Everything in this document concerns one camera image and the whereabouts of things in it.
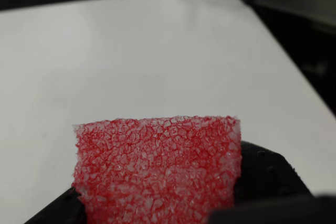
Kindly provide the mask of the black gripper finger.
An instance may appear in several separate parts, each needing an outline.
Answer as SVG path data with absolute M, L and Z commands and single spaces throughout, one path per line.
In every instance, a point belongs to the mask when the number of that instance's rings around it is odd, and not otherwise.
M 25 224 L 79 224 L 87 223 L 83 203 L 79 194 L 71 187 L 45 208 L 31 217 Z
M 217 209 L 210 223 L 335 223 L 335 196 L 314 196 L 286 159 L 243 141 L 235 206 Z

